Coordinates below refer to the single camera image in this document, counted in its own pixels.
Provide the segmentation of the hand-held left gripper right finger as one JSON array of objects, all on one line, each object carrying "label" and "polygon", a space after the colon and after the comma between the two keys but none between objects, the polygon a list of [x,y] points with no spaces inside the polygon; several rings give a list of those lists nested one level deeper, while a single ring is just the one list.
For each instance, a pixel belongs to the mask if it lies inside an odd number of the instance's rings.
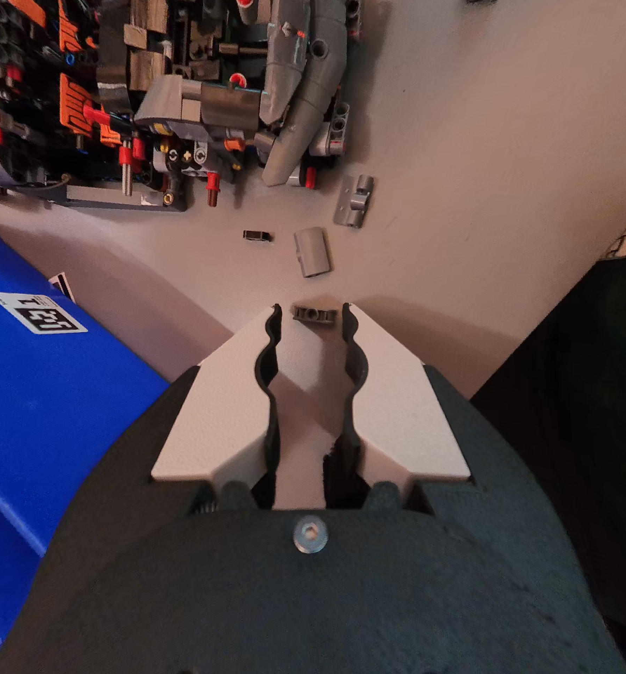
[{"label": "hand-held left gripper right finger", "polygon": [[471,479],[425,365],[353,304],[342,306],[344,372],[337,506],[358,508],[390,483],[405,503],[417,483]]}]

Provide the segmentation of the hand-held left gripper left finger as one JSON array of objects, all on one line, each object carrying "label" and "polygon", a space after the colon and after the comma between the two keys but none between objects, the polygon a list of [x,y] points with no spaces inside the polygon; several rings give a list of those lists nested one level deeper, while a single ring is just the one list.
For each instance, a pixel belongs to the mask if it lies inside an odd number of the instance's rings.
[{"label": "hand-held left gripper left finger", "polygon": [[247,487],[260,510],[274,506],[281,456],[277,406],[279,306],[270,306],[200,361],[181,411],[150,470],[155,483]]}]

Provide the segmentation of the dark grey lego connector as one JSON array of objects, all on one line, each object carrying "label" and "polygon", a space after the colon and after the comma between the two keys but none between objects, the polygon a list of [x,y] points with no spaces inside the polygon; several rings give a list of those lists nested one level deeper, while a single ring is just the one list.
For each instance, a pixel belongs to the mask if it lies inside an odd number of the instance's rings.
[{"label": "dark grey lego connector", "polygon": [[337,311],[322,311],[310,307],[292,307],[292,320],[304,325],[333,327],[337,322]]}]

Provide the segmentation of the blue bin white label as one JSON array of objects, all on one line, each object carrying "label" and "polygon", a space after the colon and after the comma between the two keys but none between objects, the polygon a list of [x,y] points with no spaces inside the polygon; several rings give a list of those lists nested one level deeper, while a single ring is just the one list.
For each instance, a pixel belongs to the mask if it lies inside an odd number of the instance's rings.
[{"label": "blue bin white label", "polygon": [[0,239],[0,646],[78,487],[164,390]]}]

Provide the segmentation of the light grey curved lego panel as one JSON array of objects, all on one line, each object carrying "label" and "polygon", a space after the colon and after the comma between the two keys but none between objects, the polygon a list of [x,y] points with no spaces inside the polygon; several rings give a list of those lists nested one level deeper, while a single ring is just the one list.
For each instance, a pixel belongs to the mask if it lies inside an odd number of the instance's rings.
[{"label": "light grey curved lego panel", "polygon": [[294,254],[304,280],[331,273],[324,228],[310,227],[294,232]]}]

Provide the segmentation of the grey lego connector block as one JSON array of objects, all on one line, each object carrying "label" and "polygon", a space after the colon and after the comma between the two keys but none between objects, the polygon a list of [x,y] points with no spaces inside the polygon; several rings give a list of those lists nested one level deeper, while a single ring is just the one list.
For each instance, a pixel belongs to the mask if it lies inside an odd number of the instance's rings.
[{"label": "grey lego connector block", "polygon": [[333,225],[360,230],[364,227],[373,191],[373,176],[344,176],[340,182],[337,205],[333,209]]}]

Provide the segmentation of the partly built lego car model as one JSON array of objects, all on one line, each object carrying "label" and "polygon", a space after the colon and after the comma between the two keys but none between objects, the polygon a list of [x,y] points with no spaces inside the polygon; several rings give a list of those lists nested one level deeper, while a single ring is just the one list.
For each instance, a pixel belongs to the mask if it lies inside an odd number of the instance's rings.
[{"label": "partly built lego car model", "polygon": [[315,189],[346,151],[351,0],[0,0],[0,198],[208,207],[251,166]]}]

